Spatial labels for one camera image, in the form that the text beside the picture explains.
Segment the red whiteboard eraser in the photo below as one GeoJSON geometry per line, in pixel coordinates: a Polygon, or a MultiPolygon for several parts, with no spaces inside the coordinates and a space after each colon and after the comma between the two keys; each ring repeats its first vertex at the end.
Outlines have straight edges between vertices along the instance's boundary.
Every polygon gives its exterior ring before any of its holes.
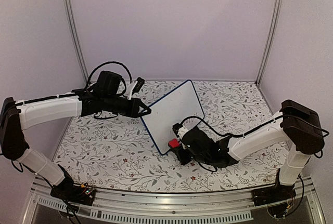
{"type": "Polygon", "coordinates": [[[172,139],[168,142],[168,146],[171,148],[171,149],[175,149],[177,147],[180,146],[180,143],[177,139],[172,139]]]}

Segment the blue framed whiteboard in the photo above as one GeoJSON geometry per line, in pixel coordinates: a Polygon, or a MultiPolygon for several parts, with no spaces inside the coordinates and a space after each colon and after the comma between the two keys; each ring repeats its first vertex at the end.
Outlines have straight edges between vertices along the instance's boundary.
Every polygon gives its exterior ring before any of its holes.
{"type": "Polygon", "coordinates": [[[168,142],[176,136],[172,126],[189,116],[205,117],[194,83],[186,80],[152,103],[151,113],[141,117],[160,155],[169,151],[168,142]]]}

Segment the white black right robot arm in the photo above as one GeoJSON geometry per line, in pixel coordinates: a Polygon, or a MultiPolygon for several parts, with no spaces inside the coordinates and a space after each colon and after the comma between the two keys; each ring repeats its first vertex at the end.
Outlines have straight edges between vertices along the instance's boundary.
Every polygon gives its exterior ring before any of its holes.
{"type": "Polygon", "coordinates": [[[280,201],[289,193],[289,186],[294,185],[312,155],[323,155],[324,139],[329,135],[321,127],[317,112],[292,100],[283,101],[270,120],[243,134],[218,134],[219,141],[209,138],[197,126],[186,128],[184,121],[174,124],[172,130],[180,143],[170,148],[179,161],[195,160],[215,169],[237,164],[276,143],[292,142],[288,157],[277,173],[277,184],[269,190],[273,201],[280,201]]]}

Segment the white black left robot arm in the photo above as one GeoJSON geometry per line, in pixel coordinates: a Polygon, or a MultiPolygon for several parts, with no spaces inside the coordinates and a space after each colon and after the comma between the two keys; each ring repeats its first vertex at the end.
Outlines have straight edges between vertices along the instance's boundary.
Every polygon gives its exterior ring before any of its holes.
{"type": "Polygon", "coordinates": [[[45,155],[31,149],[23,132],[46,122],[101,112],[130,118],[150,114],[151,109],[139,98],[133,97],[145,81],[139,77],[119,92],[119,85],[124,82],[119,74],[101,71],[97,82],[88,88],[28,101],[6,98],[1,110],[2,155],[45,178],[66,200],[73,200],[78,193],[71,176],[45,155]]]}

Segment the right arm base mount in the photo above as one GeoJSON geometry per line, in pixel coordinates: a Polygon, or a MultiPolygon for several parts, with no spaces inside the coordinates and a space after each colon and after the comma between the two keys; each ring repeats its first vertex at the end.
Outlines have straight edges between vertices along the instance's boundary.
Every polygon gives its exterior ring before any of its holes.
{"type": "Polygon", "coordinates": [[[284,186],[277,181],[273,186],[252,190],[251,196],[255,206],[262,206],[291,199],[296,192],[294,185],[284,186]]]}

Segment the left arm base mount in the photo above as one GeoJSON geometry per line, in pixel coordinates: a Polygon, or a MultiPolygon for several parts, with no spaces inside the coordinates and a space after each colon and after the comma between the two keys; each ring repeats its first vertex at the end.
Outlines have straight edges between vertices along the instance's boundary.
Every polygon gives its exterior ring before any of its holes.
{"type": "Polygon", "coordinates": [[[64,172],[64,180],[57,186],[52,186],[50,195],[66,202],[73,202],[92,206],[96,195],[96,186],[89,185],[88,183],[76,184],[69,175],[69,173],[60,166],[64,172]]]}

